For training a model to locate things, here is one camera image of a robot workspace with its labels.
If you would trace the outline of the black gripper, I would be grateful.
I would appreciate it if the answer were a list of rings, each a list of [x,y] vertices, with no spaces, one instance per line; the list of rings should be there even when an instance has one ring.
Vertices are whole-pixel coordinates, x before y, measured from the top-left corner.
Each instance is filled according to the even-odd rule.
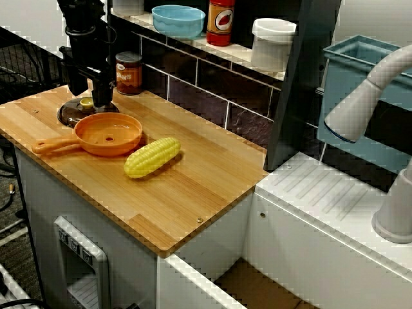
[[[71,93],[80,95],[88,89],[83,71],[93,82],[92,99],[96,108],[108,106],[113,99],[114,69],[108,62],[109,47],[117,39],[112,27],[92,27],[84,31],[65,28],[70,46],[62,46],[62,76],[67,80]]]

